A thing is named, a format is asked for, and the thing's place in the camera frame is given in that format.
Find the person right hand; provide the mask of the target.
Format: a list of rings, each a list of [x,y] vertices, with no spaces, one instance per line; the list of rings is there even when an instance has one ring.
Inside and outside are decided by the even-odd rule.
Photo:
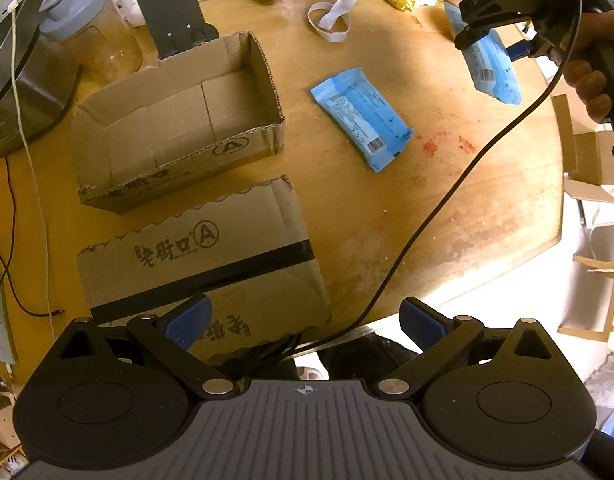
[[[601,41],[614,44],[614,10],[582,16],[574,53],[564,68],[567,84],[575,89],[588,116],[598,124],[612,108],[612,99],[605,92],[607,72],[598,70],[588,57],[590,46]]]

